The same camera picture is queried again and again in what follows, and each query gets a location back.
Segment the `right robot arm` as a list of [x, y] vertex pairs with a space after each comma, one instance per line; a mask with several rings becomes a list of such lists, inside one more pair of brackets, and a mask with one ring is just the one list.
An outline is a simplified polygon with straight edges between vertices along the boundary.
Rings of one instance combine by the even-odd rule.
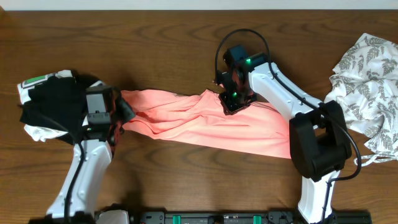
[[223, 54], [227, 71], [215, 81], [225, 91], [220, 100], [226, 115], [248, 108], [258, 96], [265, 98], [289, 124], [290, 156], [302, 176], [298, 211], [306, 223], [333, 218], [331, 197], [340, 171], [352, 155], [341, 106], [324, 103], [291, 82], [270, 55], [248, 55], [236, 45]]

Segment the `pink t-shirt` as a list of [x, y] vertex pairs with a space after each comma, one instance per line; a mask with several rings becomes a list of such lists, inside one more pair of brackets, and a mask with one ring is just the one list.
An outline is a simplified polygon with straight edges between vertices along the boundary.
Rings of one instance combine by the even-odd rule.
[[213, 91], [183, 96], [162, 90], [123, 90], [135, 117], [123, 128], [152, 139], [290, 158], [289, 124], [270, 104], [255, 102], [226, 115]]

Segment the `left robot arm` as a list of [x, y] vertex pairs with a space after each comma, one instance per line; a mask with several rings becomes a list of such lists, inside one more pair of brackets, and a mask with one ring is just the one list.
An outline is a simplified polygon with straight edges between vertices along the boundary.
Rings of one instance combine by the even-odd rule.
[[121, 92], [109, 85], [86, 89], [87, 120], [72, 134], [73, 160], [63, 186], [44, 217], [38, 223], [128, 223], [126, 211], [116, 210], [103, 218], [95, 217], [96, 199], [104, 173], [124, 132], [122, 125], [135, 114]]

